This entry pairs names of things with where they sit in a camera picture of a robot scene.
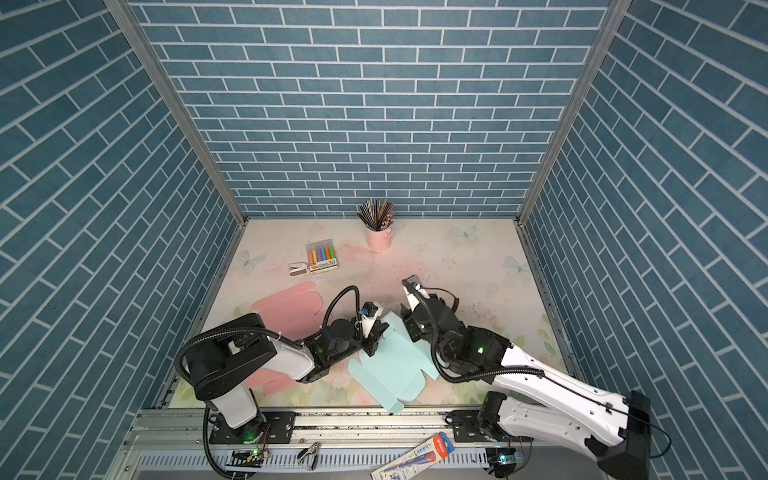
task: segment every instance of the mint green cardboard sheet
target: mint green cardboard sheet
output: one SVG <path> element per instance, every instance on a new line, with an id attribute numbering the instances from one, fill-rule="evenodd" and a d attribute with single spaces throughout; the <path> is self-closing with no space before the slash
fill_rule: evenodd
<path id="1" fill-rule="evenodd" d="M 412 342 L 399 316 L 389 312 L 382 322 L 389 328 L 373 357 L 360 350 L 360 361 L 350 359 L 347 368 L 382 407 L 395 413 L 404 407 L 401 400 L 415 400 L 426 386 L 422 371 L 433 379 L 438 372 L 429 356 L 429 344 Z"/>

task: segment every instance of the table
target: table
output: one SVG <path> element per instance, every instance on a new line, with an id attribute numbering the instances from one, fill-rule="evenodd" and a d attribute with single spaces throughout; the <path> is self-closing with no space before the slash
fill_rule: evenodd
<path id="1" fill-rule="evenodd" d="M 455 293 L 461 299 L 457 316 L 465 324 L 492 329 L 566 372 L 512 220 L 396 219 L 392 232 L 392 247 L 376 253 L 367 248 L 359 220 L 251 220 L 203 330 L 248 313 L 256 300 L 306 281 L 316 284 L 323 309 L 341 289 L 354 284 L 361 302 L 375 300 L 385 312 L 398 313 L 405 302 L 400 280 L 415 274 L 427 286 Z M 305 244 L 326 238 L 333 239 L 339 269 L 289 276 L 289 263 L 306 261 Z M 331 318 L 351 318 L 353 300 L 354 295 L 345 296 Z M 254 395 L 260 406 L 272 407 L 377 405 L 349 374 L 347 361 L 316 382 L 272 395 L 256 388 Z M 407 403 L 476 405 L 488 390 L 484 382 L 453 385 L 426 377 L 419 397 Z M 171 408 L 202 406 L 184 382 L 170 402 Z"/>

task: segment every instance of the pink cup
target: pink cup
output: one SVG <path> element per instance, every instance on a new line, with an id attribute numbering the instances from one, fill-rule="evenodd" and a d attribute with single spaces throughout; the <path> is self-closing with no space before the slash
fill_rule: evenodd
<path id="1" fill-rule="evenodd" d="M 392 245 L 392 229 L 388 228 L 380 232 L 368 231 L 368 248 L 374 252 L 383 252 Z"/>

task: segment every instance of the brick wallpaper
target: brick wallpaper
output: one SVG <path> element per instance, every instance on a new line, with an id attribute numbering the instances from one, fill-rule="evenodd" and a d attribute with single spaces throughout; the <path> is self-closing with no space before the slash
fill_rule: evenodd
<path id="1" fill-rule="evenodd" d="M 0 12 L 0 478 L 103 478 L 233 220 L 100 0 Z"/>
<path id="2" fill-rule="evenodd" d="M 768 478 L 766 25 L 634 0 L 531 217 L 588 379 L 674 439 L 659 478 Z"/>
<path id="3" fill-rule="evenodd" d="M 518 211 L 608 0 L 132 2 L 252 217 Z"/>

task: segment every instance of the gray floor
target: gray floor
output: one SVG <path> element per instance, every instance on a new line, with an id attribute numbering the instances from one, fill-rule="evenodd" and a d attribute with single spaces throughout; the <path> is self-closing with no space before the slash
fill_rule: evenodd
<path id="1" fill-rule="evenodd" d="M 308 474 L 256 474 L 253 480 L 365 480 L 366 471 Z M 214 480 L 213 472 L 140 472 L 134 480 Z M 482 468 L 429 469 L 419 480 L 489 480 Z M 560 447 L 538 447 L 528 465 L 515 473 L 514 480 L 605 480 L 605 475 L 589 458 Z"/>

